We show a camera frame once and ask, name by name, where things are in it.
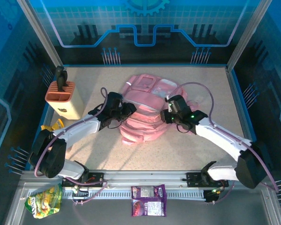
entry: snack bag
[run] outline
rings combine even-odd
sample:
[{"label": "snack bag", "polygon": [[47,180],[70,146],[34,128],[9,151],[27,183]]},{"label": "snack bag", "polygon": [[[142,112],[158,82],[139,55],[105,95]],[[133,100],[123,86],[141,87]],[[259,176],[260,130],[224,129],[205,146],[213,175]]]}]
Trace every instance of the snack bag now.
[{"label": "snack bag", "polygon": [[133,186],[132,216],[166,216],[165,186]]},{"label": "snack bag", "polygon": [[61,184],[58,184],[42,193],[29,196],[25,207],[33,214],[34,218],[41,219],[60,210],[62,196]]}]

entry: beige work surface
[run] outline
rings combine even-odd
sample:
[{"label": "beige work surface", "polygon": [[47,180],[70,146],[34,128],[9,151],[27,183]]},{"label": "beige work surface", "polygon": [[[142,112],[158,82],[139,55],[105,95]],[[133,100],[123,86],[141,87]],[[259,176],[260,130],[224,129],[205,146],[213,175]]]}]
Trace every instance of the beige work surface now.
[{"label": "beige work surface", "polygon": [[[238,114],[224,68],[207,67],[100,67],[68,68],[68,80],[76,83],[85,103],[84,115],[103,103],[100,88],[118,92],[132,75],[150,73],[178,83],[200,82],[212,92],[215,101],[212,119],[224,128],[243,136]],[[197,100],[200,110],[209,113],[211,98],[200,86],[185,86],[189,99]],[[59,116],[54,113],[52,122]],[[62,119],[65,126],[74,121]],[[89,135],[67,151],[66,158],[77,160],[89,169],[105,170],[200,170],[213,160],[229,159],[222,149],[197,135],[168,130],[152,142],[132,146],[122,144],[118,129],[105,128]]]}]

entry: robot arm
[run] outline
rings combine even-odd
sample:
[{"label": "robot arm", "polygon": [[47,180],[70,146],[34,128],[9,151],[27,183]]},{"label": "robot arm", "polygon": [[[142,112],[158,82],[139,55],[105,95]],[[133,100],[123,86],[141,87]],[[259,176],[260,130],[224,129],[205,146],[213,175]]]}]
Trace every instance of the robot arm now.
[{"label": "robot arm", "polygon": [[270,158],[264,146],[222,128],[199,110],[192,112],[181,95],[166,101],[169,109],[162,111],[163,121],[176,123],[183,129],[210,140],[232,157],[228,161],[222,159],[210,162],[202,169],[201,176],[206,184],[216,180],[237,180],[248,188],[255,188],[265,178],[266,172],[262,165],[248,149],[248,146],[253,148],[269,165]]},{"label": "robot arm", "polygon": [[88,177],[89,170],[79,162],[65,159],[66,149],[82,138],[109,126],[112,120],[124,121],[136,111],[133,104],[123,103],[123,96],[115,92],[110,92],[107,95],[105,108],[94,117],[99,112],[98,108],[102,105],[97,106],[84,118],[77,121],[75,123],[77,126],[71,125],[53,132],[42,130],[32,146],[29,163],[35,167],[45,147],[54,137],[63,132],[45,154],[39,166],[39,171],[48,178],[58,175],[84,182]]}]

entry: green chip bag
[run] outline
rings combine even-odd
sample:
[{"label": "green chip bag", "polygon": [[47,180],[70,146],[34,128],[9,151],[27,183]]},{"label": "green chip bag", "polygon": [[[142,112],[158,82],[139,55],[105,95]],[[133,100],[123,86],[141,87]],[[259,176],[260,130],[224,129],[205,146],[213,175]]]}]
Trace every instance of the green chip bag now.
[{"label": "green chip bag", "polygon": [[29,196],[25,207],[33,214],[34,218],[41,219],[60,210],[62,196],[61,184],[58,184],[42,193]]}]

